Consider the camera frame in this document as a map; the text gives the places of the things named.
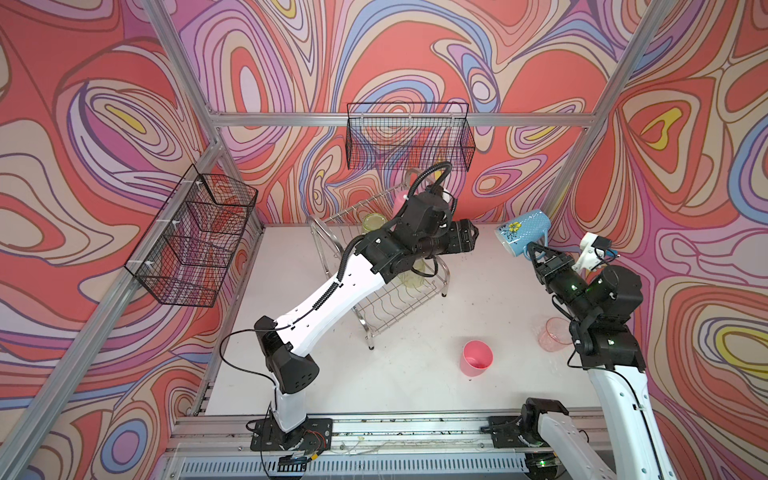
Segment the pink plastic cup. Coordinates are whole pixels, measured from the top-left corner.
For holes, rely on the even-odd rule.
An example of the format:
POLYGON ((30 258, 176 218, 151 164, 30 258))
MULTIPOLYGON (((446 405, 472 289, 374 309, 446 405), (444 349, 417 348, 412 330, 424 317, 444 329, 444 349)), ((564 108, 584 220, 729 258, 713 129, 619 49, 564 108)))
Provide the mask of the pink plastic cup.
POLYGON ((476 377, 486 372, 493 361, 493 351, 485 342, 471 340, 463 347, 459 367, 465 376, 476 377))
POLYGON ((405 207, 405 204, 408 198, 409 198, 409 192, 407 189, 398 190, 394 193, 392 218, 398 217, 401 214, 401 211, 405 207))

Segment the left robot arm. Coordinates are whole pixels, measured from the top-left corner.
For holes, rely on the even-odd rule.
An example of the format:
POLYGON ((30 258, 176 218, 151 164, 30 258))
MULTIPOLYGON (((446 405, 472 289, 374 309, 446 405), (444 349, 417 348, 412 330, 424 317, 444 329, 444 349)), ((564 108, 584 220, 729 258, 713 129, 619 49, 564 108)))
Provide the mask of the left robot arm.
POLYGON ((443 187, 451 171, 451 163, 443 161, 418 174, 392 219, 347 244, 334 276, 277 319, 263 316, 255 322, 274 383, 269 417, 281 432, 306 421, 304 391, 320 372, 311 352, 337 321, 399 275, 430 278, 438 272, 440 256, 474 249, 479 231, 471 221, 455 219, 457 201, 443 187))

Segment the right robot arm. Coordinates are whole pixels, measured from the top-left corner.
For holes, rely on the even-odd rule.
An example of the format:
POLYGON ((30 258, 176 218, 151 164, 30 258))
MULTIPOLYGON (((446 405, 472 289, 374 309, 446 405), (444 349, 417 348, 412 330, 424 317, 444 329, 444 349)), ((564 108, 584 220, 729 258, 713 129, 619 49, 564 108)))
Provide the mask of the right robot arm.
POLYGON ((607 264, 586 282, 566 252, 531 242, 534 273, 569 320, 574 352, 596 391, 614 455, 610 471, 562 411, 542 412, 538 437, 574 479, 672 479, 675 476, 651 406, 646 362, 627 322, 643 301, 642 280, 607 264))

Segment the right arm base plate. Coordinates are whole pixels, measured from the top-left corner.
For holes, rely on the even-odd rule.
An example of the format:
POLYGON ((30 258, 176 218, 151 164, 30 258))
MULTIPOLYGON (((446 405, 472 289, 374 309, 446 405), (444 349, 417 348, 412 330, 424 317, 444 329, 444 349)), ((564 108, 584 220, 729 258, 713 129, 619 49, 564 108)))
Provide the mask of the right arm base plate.
POLYGON ((521 416, 491 416, 487 421, 486 425, 480 427, 480 432, 490 436, 496 449, 551 447, 535 426, 524 421, 521 416))

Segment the green transparent cup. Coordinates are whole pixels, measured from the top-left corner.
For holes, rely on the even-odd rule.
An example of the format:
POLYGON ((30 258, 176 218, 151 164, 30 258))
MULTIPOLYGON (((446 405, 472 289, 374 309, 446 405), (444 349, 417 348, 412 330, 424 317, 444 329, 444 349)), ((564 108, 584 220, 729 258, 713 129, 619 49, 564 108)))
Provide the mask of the green transparent cup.
POLYGON ((382 228, 389 219, 381 213, 370 213, 365 216, 361 224, 361 231, 367 234, 382 228))
POLYGON ((414 262, 411 270, 403 272, 399 275, 399 279, 404 287, 412 290, 419 290, 426 282, 425 275, 428 273, 428 268, 423 259, 418 259, 414 262))

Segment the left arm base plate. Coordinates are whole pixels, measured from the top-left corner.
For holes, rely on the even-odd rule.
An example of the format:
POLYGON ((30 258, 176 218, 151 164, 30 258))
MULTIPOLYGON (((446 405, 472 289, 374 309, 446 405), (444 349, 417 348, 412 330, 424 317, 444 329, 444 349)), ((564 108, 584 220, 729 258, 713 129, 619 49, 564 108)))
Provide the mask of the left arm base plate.
POLYGON ((255 452, 322 453, 332 445, 333 420, 308 418, 295 429, 284 432, 272 418, 246 423, 251 433, 250 449, 255 452))

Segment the blue ceramic mug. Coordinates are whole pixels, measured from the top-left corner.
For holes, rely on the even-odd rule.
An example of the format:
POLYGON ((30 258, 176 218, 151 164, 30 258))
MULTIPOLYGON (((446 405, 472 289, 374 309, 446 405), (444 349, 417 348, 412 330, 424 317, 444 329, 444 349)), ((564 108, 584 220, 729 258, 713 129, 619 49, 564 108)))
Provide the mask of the blue ceramic mug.
POLYGON ((530 260, 528 244, 547 246, 550 227, 549 217, 541 210, 533 210, 501 224, 495 228, 494 233, 507 252, 530 260))

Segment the steel two-tier dish rack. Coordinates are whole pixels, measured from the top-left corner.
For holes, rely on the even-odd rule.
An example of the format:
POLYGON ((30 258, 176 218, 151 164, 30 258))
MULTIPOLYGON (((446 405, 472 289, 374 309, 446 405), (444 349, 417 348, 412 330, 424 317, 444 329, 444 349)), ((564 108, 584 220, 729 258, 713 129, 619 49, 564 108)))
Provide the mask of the steel two-tier dish rack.
MULTIPOLYGON (((398 190, 409 189, 419 175, 415 169, 406 171, 400 183, 328 217, 309 220, 312 238, 320 258, 322 269, 329 278, 336 275, 347 244, 362 235, 361 224, 366 215, 381 213, 392 218, 393 197, 398 190)), ((405 318, 409 313, 430 299, 448 294, 450 270, 441 259, 424 260, 428 273, 426 282, 419 290, 407 289, 399 275, 379 290, 365 297, 352 307, 352 313, 364 330, 369 349, 375 347, 375 337, 405 318)))

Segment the clear pink glass cup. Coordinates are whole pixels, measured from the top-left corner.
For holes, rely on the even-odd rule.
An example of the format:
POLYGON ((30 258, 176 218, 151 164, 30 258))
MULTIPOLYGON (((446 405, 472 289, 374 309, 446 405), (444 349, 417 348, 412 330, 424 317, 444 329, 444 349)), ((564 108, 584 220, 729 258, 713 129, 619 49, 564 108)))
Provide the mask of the clear pink glass cup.
POLYGON ((548 319, 538 334, 539 346, 546 352, 557 352, 572 345, 570 322, 561 317, 548 319))

